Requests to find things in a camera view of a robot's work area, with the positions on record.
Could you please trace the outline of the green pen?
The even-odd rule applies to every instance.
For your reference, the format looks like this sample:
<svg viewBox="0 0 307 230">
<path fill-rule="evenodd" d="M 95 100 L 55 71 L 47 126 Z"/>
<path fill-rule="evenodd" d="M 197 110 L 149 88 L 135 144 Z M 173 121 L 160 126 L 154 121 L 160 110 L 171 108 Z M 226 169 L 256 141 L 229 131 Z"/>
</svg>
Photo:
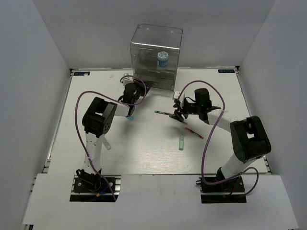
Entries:
<svg viewBox="0 0 307 230">
<path fill-rule="evenodd" d="M 172 113 L 167 113 L 167 112 L 162 112 L 162 111 L 155 111 L 155 113 L 161 114 L 161 115 L 168 115 L 168 116 L 172 115 Z"/>
</svg>

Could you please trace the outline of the red pen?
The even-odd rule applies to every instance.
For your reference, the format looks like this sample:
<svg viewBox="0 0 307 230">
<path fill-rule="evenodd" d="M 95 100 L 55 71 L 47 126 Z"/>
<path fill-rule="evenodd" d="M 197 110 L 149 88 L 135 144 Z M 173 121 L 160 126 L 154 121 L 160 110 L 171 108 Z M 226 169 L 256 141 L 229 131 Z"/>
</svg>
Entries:
<svg viewBox="0 0 307 230">
<path fill-rule="evenodd" d="M 185 129 L 186 129 L 188 132 L 190 132 L 190 133 L 194 134 L 195 136 L 199 137 L 200 139 L 204 139 L 204 137 L 203 137 L 202 135 L 196 133 L 196 132 L 193 131 L 192 129 L 190 129 L 190 128 L 188 128 L 188 127 L 185 127 Z"/>
</svg>

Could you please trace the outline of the blue white round tape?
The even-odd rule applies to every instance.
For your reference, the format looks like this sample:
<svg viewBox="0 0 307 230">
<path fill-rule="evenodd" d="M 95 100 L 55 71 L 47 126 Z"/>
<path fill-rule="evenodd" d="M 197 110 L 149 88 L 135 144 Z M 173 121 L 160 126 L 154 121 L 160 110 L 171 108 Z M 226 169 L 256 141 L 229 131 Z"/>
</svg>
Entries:
<svg viewBox="0 0 307 230">
<path fill-rule="evenodd" d="M 166 51 L 157 53 L 157 64 L 159 67 L 165 68 L 168 65 L 169 54 Z"/>
</svg>

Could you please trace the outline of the clear plastic drawer organizer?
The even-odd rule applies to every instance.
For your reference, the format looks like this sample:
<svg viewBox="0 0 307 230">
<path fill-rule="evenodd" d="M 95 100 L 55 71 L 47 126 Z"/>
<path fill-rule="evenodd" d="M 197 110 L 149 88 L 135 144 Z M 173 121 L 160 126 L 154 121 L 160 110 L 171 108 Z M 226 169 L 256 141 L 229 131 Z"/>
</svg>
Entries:
<svg viewBox="0 0 307 230">
<path fill-rule="evenodd" d="M 154 81 L 154 88 L 173 91 L 176 82 L 183 29 L 180 27 L 138 24 L 130 42 L 133 74 L 143 81 Z M 165 68 L 157 64 L 157 53 L 169 54 Z"/>
</svg>

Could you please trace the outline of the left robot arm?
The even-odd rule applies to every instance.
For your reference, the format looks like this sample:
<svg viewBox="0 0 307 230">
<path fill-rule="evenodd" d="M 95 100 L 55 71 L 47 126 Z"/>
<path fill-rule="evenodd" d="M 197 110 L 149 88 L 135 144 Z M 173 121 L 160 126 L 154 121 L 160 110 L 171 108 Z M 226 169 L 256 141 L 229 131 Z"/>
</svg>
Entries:
<svg viewBox="0 0 307 230">
<path fill-rule="evenodd" d="M 106 96 L 95 97 L 83 118 L 86 142 L 81 143 L 85 150 L 83 166 L 78 170 L 78 176 L 85 179 L 85 186 L 90 191 L 97 191 L 101 187 L 101 152 L 105 135 L 111 128 L 115 116 L 130 118 L 135 110 L 135 106 L 140 104 L 140 98 L 144 98 L 151 89 L 152 81 L 142 81 L 139 79 L 130 80 L 124 78 L 121 80 L 124 85 L 124 92 L 118 100 L 109 99 L 105 101 Z"/>
</svg>

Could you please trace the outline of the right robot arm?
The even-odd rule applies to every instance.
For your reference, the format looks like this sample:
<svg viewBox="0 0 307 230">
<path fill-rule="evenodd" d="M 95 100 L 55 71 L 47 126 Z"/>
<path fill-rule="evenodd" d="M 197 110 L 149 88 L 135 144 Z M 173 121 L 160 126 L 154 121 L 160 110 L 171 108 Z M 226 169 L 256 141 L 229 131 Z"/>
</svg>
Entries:
<svg viewBox="0 0 307 230">
<path fill-rule="evenodd" d="M 212 105 L 206 88 L 196 89 L 194 94 L 195 99 L 189 102 L 181 92 L 174 92 L 175 110 L 170 117 L 183 123 L 189 115 L 197 115 L 204 123 L 231 134 L 234 153 L 216 173 L 217 187 L 228 191 L 234 185 L 233 178 L 254 161 L 271 152 L 270 141 L 258 116 L 229 117 L 222 108 Z"/>
</svg>

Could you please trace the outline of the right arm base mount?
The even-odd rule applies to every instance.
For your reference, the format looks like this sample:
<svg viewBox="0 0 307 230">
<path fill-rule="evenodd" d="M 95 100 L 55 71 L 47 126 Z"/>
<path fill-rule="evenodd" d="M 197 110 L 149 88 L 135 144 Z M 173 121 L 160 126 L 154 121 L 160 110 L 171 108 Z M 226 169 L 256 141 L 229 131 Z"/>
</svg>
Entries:
<svg viewBox="0 0 307 230">
<path fill-rule="evenodd" d="M 202 204 L 239 204 L 247 202 L 241 177 L 217 185 L 207 185 L 200 177 L 195 184 L 200 187 Z"/>
</svg>

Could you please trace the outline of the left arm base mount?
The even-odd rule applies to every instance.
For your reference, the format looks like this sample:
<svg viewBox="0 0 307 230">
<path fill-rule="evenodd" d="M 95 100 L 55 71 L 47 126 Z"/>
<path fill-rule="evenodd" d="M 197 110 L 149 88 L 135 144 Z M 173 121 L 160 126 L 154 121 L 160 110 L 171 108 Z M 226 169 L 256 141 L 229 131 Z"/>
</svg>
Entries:
<svg viewBox="0 0 307 230">
<path fill-rule="evenodd" d="M 115 198 L 120 193 L 121 176 L 105 175 L 110 186 L 112 187 Z M 115 202 L 113 195 L 102 178 L 98 178 L 98 185 L 90 185 L 82 181 L 77 175 L 74 176 L 71 188 L 70 202 Z"/>
</svg>

